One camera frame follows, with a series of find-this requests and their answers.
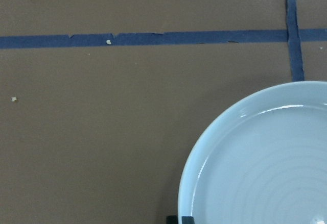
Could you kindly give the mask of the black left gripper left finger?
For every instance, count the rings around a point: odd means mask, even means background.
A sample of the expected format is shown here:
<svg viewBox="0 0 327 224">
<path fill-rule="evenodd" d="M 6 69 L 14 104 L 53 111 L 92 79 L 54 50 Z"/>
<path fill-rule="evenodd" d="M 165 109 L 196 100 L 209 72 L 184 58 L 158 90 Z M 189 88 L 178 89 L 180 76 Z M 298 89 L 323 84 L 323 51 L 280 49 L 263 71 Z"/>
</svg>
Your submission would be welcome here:
<svg viewBox="0 0 327 224">
<path fill-rule="evenodd" d="M 169 215 L 166 217 L 166 224 L 177 224 L 177 216 Z"/>
</svg>

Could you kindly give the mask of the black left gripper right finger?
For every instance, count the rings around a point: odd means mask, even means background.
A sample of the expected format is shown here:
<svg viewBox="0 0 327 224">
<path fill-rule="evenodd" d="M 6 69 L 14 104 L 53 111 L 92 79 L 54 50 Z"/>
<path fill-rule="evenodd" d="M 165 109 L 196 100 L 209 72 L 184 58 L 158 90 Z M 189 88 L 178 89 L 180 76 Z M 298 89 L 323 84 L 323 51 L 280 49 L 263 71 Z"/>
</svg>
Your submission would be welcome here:
<svg viewBox="0 0 327 224">
<path fill-rule="evenodd" d="M 182 224 L 195 224 L 195 221 L 192 216 L 182 216 L 181 223 Z"/>
</svg>

